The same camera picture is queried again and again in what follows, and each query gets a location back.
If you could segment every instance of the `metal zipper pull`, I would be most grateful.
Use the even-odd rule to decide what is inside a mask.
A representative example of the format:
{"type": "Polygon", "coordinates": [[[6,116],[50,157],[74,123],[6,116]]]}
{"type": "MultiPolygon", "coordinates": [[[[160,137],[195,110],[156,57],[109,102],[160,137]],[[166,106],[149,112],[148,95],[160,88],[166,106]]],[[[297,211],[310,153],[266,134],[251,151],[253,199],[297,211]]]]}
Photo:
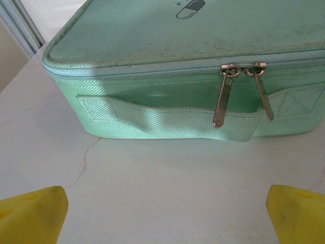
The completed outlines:
{"type": "Polygon", "coordinates": [[[256,63],[255,65],[246,68],[245,73],[248,77],[255,78],[256,86],[261,97],[266,117],[269,121],[272,121],[274,119],[274,113],[262,80],[262,76],[264,75],[266,67],[266,63],[256,63]]]}
{"type": "Polygon", "coordinates": [[[223,82],[219,94],[217,107],[215,109],[213,117],[213,125],[215,128],[220,128],[223,125],[225,112],[227,110],[230,91],[232,89],[233,79],[240,74],[240,68],[233,64],[221,66],[221,72],[223,75],[223,82]]]}

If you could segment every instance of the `white marble surface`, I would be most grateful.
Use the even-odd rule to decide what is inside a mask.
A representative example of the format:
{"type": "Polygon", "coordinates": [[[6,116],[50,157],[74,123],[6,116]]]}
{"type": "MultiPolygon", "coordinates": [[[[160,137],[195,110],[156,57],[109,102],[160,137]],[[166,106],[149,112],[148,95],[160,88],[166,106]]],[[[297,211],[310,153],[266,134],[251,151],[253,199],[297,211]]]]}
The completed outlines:
{"type": "Polygon", "coordinates": [[[247,143],[99,139],[83,130],[40,57],[0,94],[0,199],[63,186],[60,244],[275,244],[269,187],[325,194],[325,123],[247,143]]]}

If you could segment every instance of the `mint green bag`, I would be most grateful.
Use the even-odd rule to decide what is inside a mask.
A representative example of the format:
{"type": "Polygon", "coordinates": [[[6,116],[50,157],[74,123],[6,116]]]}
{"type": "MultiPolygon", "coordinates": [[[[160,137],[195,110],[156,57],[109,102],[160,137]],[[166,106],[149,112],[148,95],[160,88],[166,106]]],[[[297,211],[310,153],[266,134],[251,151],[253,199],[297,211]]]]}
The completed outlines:
{"type": "Polygon", "coordinates": [[[325,115],[324,0],[88,0],[43,63],[100,137],[303,133],[325,115]]]}

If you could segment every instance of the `bag handle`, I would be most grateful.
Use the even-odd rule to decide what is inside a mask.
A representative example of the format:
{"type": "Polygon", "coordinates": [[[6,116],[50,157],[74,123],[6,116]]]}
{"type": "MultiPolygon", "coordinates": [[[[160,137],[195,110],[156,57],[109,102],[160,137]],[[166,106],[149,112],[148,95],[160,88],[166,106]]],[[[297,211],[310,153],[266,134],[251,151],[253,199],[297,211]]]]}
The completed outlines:
{"type": "Polygon", "coordinates": [[[156,108],[125,102],[109,96],[77,96],[93,123],[122,123],[154,138],[211,138],[248,141],[263,113],[227,112],[224,125],[213,127],[214,110],[201,108],[156,108]]]}

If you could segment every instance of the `pill icon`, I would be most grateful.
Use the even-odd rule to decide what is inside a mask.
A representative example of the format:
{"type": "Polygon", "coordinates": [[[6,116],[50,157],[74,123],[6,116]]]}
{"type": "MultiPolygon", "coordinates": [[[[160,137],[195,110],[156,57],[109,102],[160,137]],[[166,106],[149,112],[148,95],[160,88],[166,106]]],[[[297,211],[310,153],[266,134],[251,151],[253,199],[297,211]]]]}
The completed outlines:
{"type": "Polygon", "coordinates": [[[178,12],[176,18],[189,19],[194,14],[196,14],[204,5],[204,0],[192,0],[181,11],[178,12]]]}

